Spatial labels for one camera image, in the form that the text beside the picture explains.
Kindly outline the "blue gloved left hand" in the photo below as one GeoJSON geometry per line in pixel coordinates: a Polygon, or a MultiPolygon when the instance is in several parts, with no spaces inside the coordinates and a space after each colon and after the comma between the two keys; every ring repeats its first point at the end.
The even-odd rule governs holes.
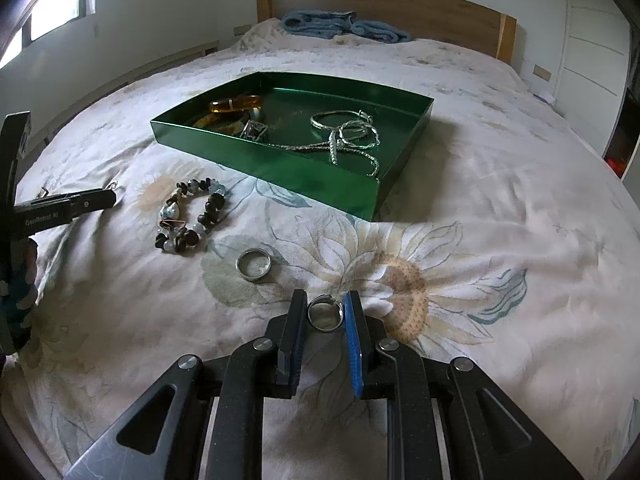
{"type": "Polygon", "coordinates": [[[9,328],[16,351],[26,346],[32,332],[32,310],[38,297],[37,252],[38,245],[30,237],[12,245],[9,328]]]}

